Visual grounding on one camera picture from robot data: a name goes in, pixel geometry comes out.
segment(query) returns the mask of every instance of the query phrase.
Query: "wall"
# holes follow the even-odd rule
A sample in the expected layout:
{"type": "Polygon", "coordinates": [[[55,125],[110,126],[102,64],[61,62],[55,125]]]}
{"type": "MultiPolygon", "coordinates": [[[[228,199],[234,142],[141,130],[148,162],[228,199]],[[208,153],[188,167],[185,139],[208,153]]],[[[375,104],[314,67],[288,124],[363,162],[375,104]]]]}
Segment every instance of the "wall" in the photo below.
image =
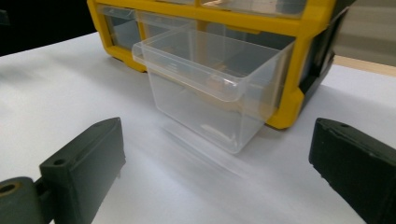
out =
{"type": "Polygon", "coordinates": [[[396,66],[396,1],[357,0],[334,50],[348,58],[396,66]]]}

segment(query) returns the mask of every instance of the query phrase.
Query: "black plastic part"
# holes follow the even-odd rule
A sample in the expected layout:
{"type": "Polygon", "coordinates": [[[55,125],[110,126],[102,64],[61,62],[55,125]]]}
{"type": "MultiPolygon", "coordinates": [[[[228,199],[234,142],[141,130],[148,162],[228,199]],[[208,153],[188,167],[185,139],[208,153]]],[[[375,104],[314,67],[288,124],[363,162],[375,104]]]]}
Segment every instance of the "black plastic part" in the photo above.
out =
{"type": "Polygon", "coordinates": [[[17,177],[0,183],[0,223],[48,223],[43,218],[31,178],[17,177]]]}
{"type": "Polygon", "coordinates": [[[48,188],[41,177],[35,182],[35,190],[40,200],[44,221],[45,223],[50,223],[56,211],[56,201],[53,191],[48,188]]]}
{"type": "Polygon", "coordinates": [[[88,224],[125,163],[119,118],[92,125],[40,165],[0,183],[0,224],[88,224]]]}
{"type": "Polygon", "coordinates": [[[92,125],[40,165],[57,224],[91,223],[125,163],[120,119],[92,125]]]}
{"type": "Polygon", "coordinates": [[[309,162],[367,223],[396,223],[394,148],[344,123],[317,119],[309,162]]]}
{"type": "Polygon", "coordinates": [[[328,28],[312,41],[303,70],[303,79],[299,86],[304,94],[303,106],[309,101],[332,66],[336,36],[347,14],[348,7],[354,2],[355,0],[336,1],[328,28]]]}

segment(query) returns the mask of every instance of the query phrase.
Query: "drawer lip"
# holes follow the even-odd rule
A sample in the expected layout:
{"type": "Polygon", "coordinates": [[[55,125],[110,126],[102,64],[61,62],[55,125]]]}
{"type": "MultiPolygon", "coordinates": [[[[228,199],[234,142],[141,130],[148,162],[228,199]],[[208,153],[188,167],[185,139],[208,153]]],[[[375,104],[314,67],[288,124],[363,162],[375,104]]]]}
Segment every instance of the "drawer lip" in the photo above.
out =
{"type": "MultiPolygon", "coordinates": [[[[278,74],[276,71],[277,61],[280,57],[282,57],[282,55],[291,54],[293,43],[294,42],[291,42],[281,50],[271,49],[225,36],[213,35],[189,28],[178,28],[135,44],[133,46],[133,55],[137,62],[144,63],[148,69],[151,67],[153,70],[161,71],[161,73],[167,77],[178,79],[180,82],[183,82],[197,90],[204,91],[207,94],[210,94],[222,101],[231,102],[238,100],[241,95],[244,94],[247,85],[249,85],[249,82],[251,82],[253,78],[253,82],[260,82],[261,85],[265,86],[270,84],[275,76],[281,76],[280,73],[278,74]],[[186,36],[202,36],[206,40],[211,38],[214,38],[214,40],[223,40],[224,42],[228,43],[227,46],[239,44],[242,47],[250,47],[251,49],[262,50],[265,54],[270,52],[271,55],[268,57],[268,59],[263,61],[263,63],[260,63],[256,67],[252,67],[251,72],[246,76],[236,77],[227,72],[221,71],[221,69],[215,69],[213,67],[206,66],[205,64],[177,56],[155,47],[157,43],[160,43],[161,45],[163,41],[170,41],[172,38],[177,38],[177,35],[184,34],[186,34],[186,36]],[[265,72],[266,70],[270,70],[272,74],[262,74],[262,72],[265,72]],[[210,85],[220,85],[221,87],[219,87],[219,90],[212,90],[210,85]]],[[[188,43],[184,47],[187,48],[188,46],[194,44],[196,43],[188,43]]]]}

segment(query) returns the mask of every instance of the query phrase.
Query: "table surface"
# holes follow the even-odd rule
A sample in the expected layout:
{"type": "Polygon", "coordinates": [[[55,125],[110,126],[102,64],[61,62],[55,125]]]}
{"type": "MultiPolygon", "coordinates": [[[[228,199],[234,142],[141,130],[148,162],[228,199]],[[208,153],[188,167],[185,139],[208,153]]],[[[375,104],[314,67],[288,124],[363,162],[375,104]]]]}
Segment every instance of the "table surface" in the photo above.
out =
{"type": "Polygon", "coordinates": [[[85,35],[0,58],[0,180],[38,179],[44,159],[120,117],[127,163],[93,223],[364,223],[309,164],[313,127],[335,119],[396,147],[395,99],[395,77],[334,65],[293,127],[264,126],[231,155],[158,111],[147,74],[85,35]]]}

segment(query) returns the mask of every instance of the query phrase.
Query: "white tabletop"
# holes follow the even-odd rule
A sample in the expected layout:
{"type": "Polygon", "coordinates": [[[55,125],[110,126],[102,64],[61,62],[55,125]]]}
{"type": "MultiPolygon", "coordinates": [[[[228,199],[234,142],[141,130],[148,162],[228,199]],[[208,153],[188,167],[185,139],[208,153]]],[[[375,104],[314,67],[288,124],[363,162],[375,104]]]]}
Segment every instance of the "white tabletop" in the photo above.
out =
{"type": "Polygon", "coordinates": [[[315,120],[396,147],[396,78],[334,65],[293,127],[218,150],[155,107],[147,74],[98,34],[0,58],[0,180],[38,165],[86,128],[121,117],[127,163],[93,223],[364,223],[308,162],[315,120]]]}

